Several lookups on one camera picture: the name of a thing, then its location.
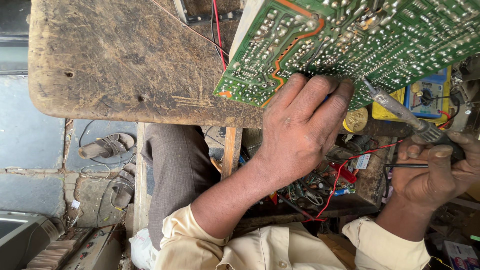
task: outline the beige shirt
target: beige shirt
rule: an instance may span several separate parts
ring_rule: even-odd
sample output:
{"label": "beige shirt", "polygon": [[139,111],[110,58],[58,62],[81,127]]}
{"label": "beige shirt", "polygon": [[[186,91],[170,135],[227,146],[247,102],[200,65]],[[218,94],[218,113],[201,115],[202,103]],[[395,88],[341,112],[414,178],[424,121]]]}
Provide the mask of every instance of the beige shirt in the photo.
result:
{"label": "beige shirt", "polygon": [[[265,226],[242,236],[217,239],[193,217],[190,205],[163,220],[164,237],[155,270],[339,270],[333,252],[300,222]],[[368,218],[343,233],[357,247],[355,264],[367,269],[423,269],[430,260],[423,241],[393,235]]]}

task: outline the man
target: man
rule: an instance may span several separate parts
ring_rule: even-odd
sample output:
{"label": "man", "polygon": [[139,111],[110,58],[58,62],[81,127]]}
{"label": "man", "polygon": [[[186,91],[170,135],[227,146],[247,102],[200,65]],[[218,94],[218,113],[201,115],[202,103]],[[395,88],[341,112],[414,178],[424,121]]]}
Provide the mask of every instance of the man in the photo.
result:
{"label": "man", "polygon": [[[344,269],[299,222],[252,228],[234,237],[232,232],[252,204],[319,164],[335,141],[353,91],[349,80],[293,74],[264,113],[262,146],[221,182],[198,128],[152,124],[143,154],[153,162],[156,182],[148,224],[159,250],[155,270]],[[431,147],[417,136],[405,139],[398,162],[429,167],[395,168],[395,191],[378,218],[360,218],[343,228],[357,247],[358,269],[427,264],[423,234],[432,212],[480,175],[480,142],[471,135],[448,135],[464,148],[466,160],[451,165],[450,146]]]}

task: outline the floor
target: floor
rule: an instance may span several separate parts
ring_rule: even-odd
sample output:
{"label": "floor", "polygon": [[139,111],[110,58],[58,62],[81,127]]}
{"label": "floor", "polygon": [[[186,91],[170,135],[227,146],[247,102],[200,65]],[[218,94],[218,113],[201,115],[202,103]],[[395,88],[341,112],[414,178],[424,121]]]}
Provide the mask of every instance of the floor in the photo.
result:
{"label": "floor", "polygon": [[[133,157],[134,147],[120,157],[95,161],[82,159],[78,148],[112,133],[127,133],[137,141],[137,123],[44,115],[30,101],[27,82],[27,76],[0,76],[0,100],[8,100],[0,106],[0,210],[65,215],[69,226],[121,221],[125,213],[110,204],[106,179]],[[221,159],[225,127],[202,129],[210,156]],[[153,170],[144,170],[151,196]],[[74,200],[80,202],[78,208],[72,207]]]}

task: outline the blue capacitor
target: blue capacitor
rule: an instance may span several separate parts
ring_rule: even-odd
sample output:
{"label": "blue capacitor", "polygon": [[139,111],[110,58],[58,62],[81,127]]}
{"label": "blue capacitor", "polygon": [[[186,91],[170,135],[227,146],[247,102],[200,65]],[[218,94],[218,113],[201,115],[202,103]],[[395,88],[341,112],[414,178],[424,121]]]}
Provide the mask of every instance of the blue capacitor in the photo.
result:
{"label": "blue capacitor", "polygon": [[344,194],[349,194],[349,193],[350,193],[350,191],[348,190],[348,188],[342,188],[342,189],[334,191],[333,195],[338,196],[338,195],[344,195]]}

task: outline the shirt sleeve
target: shirt sleeve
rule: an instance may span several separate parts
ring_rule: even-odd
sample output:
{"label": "shirt sleeve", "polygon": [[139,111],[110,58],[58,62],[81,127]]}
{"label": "shirt sleeve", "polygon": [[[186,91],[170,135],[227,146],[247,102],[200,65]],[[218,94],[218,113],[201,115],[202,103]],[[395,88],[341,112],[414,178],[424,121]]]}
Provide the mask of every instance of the shirt sleeve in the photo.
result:
{"label": "shirt sleeve", "polygon": [[342,232],[357,247],[359,270],[421,270],[430,260],[424,241],[400,238],[366,217],[348,223]]}
{"label": "shirt sleeve", "polygon": [[193,217],[190,205],[166,217],[162,232],[155,270],[213,270],[222,259],[222,246],[228,242],[228,238],[207,234]]}

